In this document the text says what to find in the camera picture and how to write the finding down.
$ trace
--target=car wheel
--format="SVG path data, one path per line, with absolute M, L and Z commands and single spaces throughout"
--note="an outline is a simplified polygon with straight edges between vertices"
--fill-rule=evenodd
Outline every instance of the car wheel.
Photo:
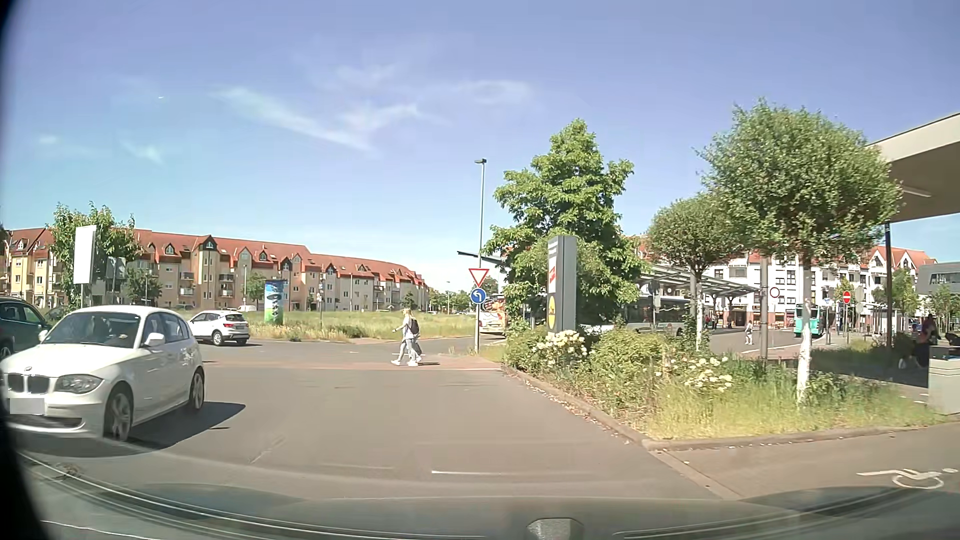
M 199 369 L 193 372 L 193 379 L 190 380 L 190 395 L 187 398 L 184 408 L 187 412 L 196 413 L 204 407 L 206 399 L 206 388 L 204 386 L 204 373 Z
M 114 388 L 107 398 L 107 411 L 104 413 L 104 436 L 118 442 L 125 442 L 130 436 L 133 425 L 133 397 L 125 387 Z

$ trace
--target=bus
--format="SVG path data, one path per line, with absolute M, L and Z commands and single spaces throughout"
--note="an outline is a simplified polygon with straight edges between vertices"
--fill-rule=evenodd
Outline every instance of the bus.
M 804 333 L 804 305 L 797 304 L 793 317 L 793 334 L 800 337 Z M 810 310 L 810 333 L 813 337 L 820 337 L 827 331 L 827 309 L 821 306 L 813 306 Z
M 661 296 L 660 309 L 654 309 L 652 295 L 623 307 L 627 328 L 636 331 L 662 331 L 670 335 L 684 332 L 684 315 L 690 310 L 690 300 L 681 296 Z

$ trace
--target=blurred license plate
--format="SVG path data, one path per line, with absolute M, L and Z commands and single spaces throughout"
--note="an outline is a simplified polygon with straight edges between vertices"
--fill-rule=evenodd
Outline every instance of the blurred license plate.
M 47 412 L 47 401 L 44 398 L 10 398 L 7 405 L 10 414 L 39 414 Z

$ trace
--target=bus stop canopy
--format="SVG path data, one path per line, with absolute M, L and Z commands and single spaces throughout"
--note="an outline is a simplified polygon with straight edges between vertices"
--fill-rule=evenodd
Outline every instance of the bus stop canopy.
M 903 185 L 892 222 L 960 212 L 960 112 L 873 144 Z
M 691 272 L 684 268 L 652 264 L 650 265 L 650 269 L 640 276 L 640 279 L 645 282 L 659 282 L 661 287 L 666 285 L 674 289 L 689 290 L 690 277 Z M 746 283 L 728 282 L 727 280 L 720 280 L 709 276 L 701 277 L 699 282 L 704 294 L 714 297 L 734 298 L 760 290 L 758 287 L 750 286 Z

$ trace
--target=blonde woman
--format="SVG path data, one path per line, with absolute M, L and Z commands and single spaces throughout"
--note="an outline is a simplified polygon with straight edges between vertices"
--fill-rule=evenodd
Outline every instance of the blonde woman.
M 400 341 L 399 355 L 391 360 L 391 363 L 400 365 L 403 353 L 406 352 L 410 356 L 407 361 L 408 366 L 420 365 L 420 361 L 423 360 L 423 351 L 420 349 L 420 344 L 417 343 L 417 339 L 420 338 L 420 323 L 417 322 L 417 317 L 414 317 L 412 309 L 407 307 L 403 310 L 403 324 L 394 328 L 394 331 L 403 331 L 403 340 Z

